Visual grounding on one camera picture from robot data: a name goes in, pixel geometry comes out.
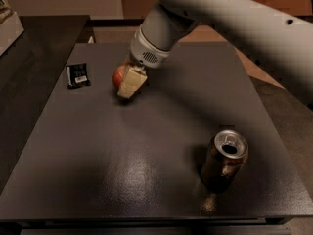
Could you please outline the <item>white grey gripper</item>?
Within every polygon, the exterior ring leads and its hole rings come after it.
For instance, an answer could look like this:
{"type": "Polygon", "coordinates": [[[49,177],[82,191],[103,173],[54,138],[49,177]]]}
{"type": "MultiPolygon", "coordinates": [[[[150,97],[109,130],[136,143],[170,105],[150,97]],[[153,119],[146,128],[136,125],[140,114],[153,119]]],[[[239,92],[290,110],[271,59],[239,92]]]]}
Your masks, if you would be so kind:
{"type": "Polygon", "coordinates": [[[124,78],[117,90],[117,95],[125,99],[131,98],[148,78],[146,70],[142,67],[158,69],[169,54],[168,48],[154,44],[139,27],[131,39],[129,49],[130,59],[137,66],[125,65],[124,78]]]}

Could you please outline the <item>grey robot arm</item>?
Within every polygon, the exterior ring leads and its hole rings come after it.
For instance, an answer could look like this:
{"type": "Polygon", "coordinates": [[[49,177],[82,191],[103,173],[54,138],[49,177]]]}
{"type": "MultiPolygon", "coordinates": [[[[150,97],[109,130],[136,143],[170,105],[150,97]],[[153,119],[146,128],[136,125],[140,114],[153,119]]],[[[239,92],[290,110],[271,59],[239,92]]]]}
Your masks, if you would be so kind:
{"type": "Polygon", "coordinates": [[[306,106],[313,104],[313,23],[252,0],[157,0],[129,48],[117,95],[131,98],[198,24],[213,27],[306,106]]]}

